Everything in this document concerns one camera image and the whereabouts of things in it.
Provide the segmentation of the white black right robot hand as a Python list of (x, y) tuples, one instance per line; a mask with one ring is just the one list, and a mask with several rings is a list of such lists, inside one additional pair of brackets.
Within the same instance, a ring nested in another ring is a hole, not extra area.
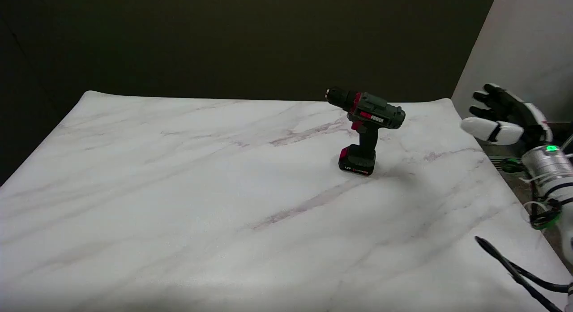
[(515, 145), (525, 151), (553, 143), (553, 132), (544, 114), (532, 103), (500, 87), (487, 83), (473, 93), (483, 108), (471, 106), (471, 117), (460, 127), (476, 139), (494, 145)]

